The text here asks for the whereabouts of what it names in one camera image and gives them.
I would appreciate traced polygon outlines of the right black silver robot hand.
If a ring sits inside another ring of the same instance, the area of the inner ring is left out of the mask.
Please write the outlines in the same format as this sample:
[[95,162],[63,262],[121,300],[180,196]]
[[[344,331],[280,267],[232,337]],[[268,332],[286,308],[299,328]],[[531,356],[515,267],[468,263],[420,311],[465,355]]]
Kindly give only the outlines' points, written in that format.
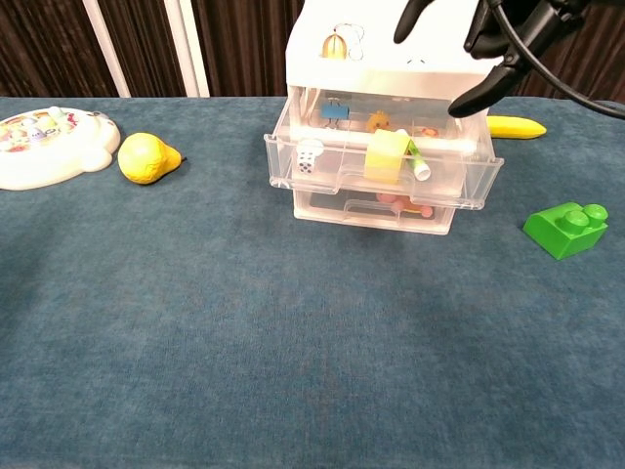
[[456,98],[448,113],[456,118],[481,112],[504,98],[531,72],[533,66],[508,37],[496,19],[493,5],[500,6],[529,52],[539,58],[583,22],[586,1],[453,1],[442,10],[438,25],[450,26],[459,16],[468,22],[463,49],[474,60],[499,58],[483,80]]

